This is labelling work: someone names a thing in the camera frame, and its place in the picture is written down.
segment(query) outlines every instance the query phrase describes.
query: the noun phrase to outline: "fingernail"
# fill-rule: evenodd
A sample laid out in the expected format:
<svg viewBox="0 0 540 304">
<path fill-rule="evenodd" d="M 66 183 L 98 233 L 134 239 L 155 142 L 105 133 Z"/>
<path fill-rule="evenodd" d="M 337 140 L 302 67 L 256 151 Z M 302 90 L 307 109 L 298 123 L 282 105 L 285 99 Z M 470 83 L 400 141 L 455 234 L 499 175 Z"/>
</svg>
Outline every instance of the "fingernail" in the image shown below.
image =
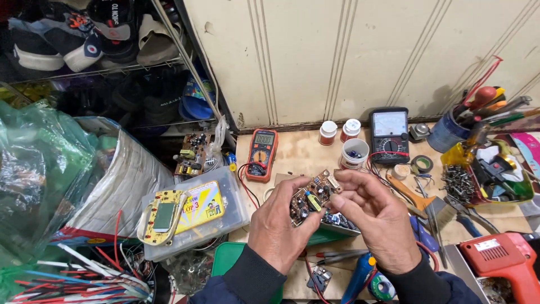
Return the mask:
<svg viewBox="0 0 540 304">
<path fill-rule="evenodd" d="M 332 194 L 330 196 L 330 202 L 332 202 L 333 207 L 340 209 L 345 204 L 345 199 L 338 194 Z"/>
</svg>

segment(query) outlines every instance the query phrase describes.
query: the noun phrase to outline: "orange multimeter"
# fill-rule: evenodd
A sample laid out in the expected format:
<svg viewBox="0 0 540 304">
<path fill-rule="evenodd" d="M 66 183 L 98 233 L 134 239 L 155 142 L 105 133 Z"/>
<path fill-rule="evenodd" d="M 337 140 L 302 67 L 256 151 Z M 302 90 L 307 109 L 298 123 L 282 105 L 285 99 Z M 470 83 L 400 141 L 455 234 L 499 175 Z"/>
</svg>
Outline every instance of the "orange multimeter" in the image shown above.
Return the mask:
<svg viewBox="0 0 540 304">
<path fill-rule="evenodd" d="M 278 133 L 271 130 L 257 129 L 251 137 L 249 145 L 248 163 L 256 162 L 262 164 L 248 165 L 246 178 L 248 180 L 267 182 L 272 174 L 272 162 L 275 158 L 275 151 L 278 148 Z"/>
</svg>

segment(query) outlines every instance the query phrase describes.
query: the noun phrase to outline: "black sleeve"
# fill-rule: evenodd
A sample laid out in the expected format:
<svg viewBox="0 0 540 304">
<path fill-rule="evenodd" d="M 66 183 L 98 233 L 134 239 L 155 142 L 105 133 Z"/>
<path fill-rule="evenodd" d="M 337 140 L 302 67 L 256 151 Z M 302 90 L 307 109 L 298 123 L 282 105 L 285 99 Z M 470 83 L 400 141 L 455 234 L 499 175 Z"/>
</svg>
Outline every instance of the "black sleeve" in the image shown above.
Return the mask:
<svg viewBox="0 0 540 304">
<path fill-rule="evenodd" d="M 275 270 L 248 245 L 223 281 L 246 304 L 268 303 L 287 277 Z"/>
<path fill-rule="evenodd" d="M 394 285 L 401 304 L 446 304 L 452 298 L 450 283 L 438 276 L 425 258 L 404 274 L 378 270 Z"/>
</svg>

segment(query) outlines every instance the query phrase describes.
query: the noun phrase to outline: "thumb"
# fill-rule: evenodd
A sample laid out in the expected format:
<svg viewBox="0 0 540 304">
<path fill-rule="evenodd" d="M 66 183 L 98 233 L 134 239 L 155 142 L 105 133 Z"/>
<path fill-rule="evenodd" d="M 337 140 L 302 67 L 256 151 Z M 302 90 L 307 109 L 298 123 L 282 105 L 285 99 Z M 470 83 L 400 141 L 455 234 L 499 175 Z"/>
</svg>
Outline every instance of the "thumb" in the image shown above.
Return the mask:
<svg viewBox="0 0 540 304">
<path fill-rule="evenodd" d="M 295 229 L 303 239 L 306 239 L 306 242 L 309 237 L 319 228 L 322 217 L 325 215 L 325 213 L 326 208 L 323 208 L 317 213 L 311 212 L 307 219 L 304 220 L 302 225 Z"/>
<path fill-rule="evenodd" d="M 331 207 L 332 210 L 337 210 L 348 220 L 351 220 L 360 231 L 362 226 L 369 225 L 370 216 L 364 213 L 364 210 L 354 201 L 343 197 L 339 194 L 332 194 L 330 196 L 330 204 L 327 207 Z"/>
</svg>

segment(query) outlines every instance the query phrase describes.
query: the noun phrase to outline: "brown circuit board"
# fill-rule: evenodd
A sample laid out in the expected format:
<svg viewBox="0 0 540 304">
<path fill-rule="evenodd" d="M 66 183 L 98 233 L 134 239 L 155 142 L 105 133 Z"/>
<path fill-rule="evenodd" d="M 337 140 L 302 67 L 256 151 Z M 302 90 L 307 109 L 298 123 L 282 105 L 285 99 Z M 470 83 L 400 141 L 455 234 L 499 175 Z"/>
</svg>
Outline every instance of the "brown circuit board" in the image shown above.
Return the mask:
<svg viewBox="0 0 540 304">
<path fill-rule="evenodd" d="M 206 161 L 206 149 L 210 144 L 210 135 L 205 132 L 192 133 L 184 137 L 180 154 L 173 158 L 178 162 L 175 175 L 198 176 L 203 173 Z"/>
<path fill-rule="evenodd" d="M 330 171 L 324 170 L 312 178 L 307 186 L 293 195 L 290 205 L 291 221 L 297 227 L 309 212 L 318 212 L 330 201 L 330 194 L 341 193 L 343 188 Z"/>
</svg>

